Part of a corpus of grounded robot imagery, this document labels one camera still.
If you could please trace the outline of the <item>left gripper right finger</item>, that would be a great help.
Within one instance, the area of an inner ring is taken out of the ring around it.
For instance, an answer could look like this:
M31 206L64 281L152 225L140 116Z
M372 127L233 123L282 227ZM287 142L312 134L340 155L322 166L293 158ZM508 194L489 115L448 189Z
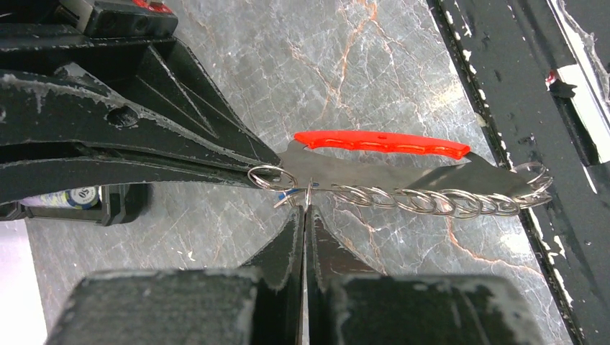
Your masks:
M541 344L527 302L493 275L384 275L304 219L313 344Z

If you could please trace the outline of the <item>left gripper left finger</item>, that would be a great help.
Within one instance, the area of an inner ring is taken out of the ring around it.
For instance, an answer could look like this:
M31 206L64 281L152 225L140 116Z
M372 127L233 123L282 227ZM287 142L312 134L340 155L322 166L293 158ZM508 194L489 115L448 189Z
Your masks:
M48 344L296 344L304 210L236 268L107 270L80 281Z

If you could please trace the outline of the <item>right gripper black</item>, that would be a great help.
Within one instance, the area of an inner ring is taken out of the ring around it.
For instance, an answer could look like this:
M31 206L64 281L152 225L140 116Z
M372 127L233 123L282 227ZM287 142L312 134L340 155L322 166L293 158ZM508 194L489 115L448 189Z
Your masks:
M2 1L1 144L277 165L177 26L164 1Z

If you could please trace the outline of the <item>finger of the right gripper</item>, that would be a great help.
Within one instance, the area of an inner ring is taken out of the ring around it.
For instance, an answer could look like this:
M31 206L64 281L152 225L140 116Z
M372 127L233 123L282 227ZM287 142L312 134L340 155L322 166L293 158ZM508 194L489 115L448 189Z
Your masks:
M245 172L208 165L122 158L23 160L1 164L1 203L94 185L203 182L254 188Z

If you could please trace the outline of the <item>red handled keyring tool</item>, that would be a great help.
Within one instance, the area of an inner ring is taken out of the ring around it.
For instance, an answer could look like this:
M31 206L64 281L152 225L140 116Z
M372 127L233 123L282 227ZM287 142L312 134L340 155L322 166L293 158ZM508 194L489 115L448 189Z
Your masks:
M436 155L454 159L455 164L432 169L374 165L322 155L321 148ZM280 159L280 165L259 165L247 176L259 188L280 193L281 203L293 201L298 193L322 191L360 207L474 219L515 216L552 198L552 176L539 162L496 167L466 144L411 134L298 132Z

